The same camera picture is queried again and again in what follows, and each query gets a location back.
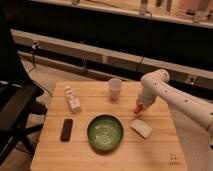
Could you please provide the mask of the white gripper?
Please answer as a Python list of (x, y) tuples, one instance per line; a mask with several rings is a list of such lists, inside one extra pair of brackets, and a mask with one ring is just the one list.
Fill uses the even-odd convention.
[(156, 100), (156, 95), (154, 95), (148, 88), (142, 88), (136, 100), (136, 104), (140, 106), (143, 110), (149, 108)]

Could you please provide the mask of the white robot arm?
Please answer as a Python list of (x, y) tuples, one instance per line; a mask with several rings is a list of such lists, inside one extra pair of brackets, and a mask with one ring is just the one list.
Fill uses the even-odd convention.
[(170, 75), (164, 69), (143, 75), (142, 90), (138, 94), (136, 104), (146, 110), (157, 97), (164, 99), (205, 129), (211, 136), (213, 146), (213, 104), (170, 86), (169, 80)]

